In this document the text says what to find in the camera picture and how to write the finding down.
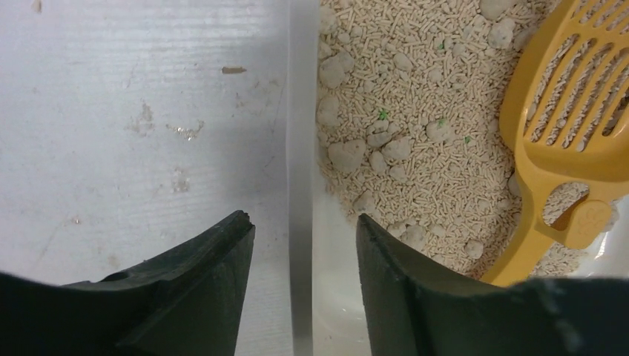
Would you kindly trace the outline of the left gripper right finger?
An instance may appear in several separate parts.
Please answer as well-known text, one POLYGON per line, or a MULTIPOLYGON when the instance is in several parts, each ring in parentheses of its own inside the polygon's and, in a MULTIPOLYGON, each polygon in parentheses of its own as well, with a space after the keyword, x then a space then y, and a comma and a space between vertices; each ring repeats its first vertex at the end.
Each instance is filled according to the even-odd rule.
POLYGON ((371 217, 356 230, 374 355, 626 355, 628 281, 541 278, 507 288, 459 274, 371 217))

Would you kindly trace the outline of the white litter box tray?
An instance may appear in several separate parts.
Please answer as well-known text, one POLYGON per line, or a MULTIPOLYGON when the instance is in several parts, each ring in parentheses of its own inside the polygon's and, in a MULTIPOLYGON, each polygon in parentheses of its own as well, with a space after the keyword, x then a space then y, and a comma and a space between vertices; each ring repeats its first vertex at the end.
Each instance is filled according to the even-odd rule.
MULTIPOLYGON (((317 138, 316 113, 321 2, 293 1, 290 8, 289 256, 292 305, 310 303, 308 336, 313 355, 374 355, 369 342, 356 247, 358 218, 363 214, 352 224, 341 217, 339 202, 328 192, 320 168, 323 155, 317 138)), ((628 281, 628 194, 614 200, 611 208, 610 219, 587 248, 572 249, 554 243, 526 279, 497 287, 507 288, 541 278, 628 281)), ((482 276, 469 278, 483 282, 482 276)))

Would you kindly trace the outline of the yellow litter scoop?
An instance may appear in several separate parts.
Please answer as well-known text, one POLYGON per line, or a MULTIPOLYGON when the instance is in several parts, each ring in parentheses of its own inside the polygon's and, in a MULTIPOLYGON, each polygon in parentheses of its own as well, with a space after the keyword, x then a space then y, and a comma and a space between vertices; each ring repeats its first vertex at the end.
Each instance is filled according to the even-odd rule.
POLYGON ((504 95, 521 216, 482 281, 524 280, 552 244, 587 248, 628 194, 628 3, 563 1, 532 35, 504 95))

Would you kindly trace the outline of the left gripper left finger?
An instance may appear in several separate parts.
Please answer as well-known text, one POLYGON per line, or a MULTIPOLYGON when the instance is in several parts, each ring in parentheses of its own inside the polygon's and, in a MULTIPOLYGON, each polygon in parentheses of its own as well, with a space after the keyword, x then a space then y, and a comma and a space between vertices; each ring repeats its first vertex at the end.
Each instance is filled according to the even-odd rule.
POLYGON ((1 275, 3 355, 233 355, 255 227, 235 211, 98 282, 1 275))

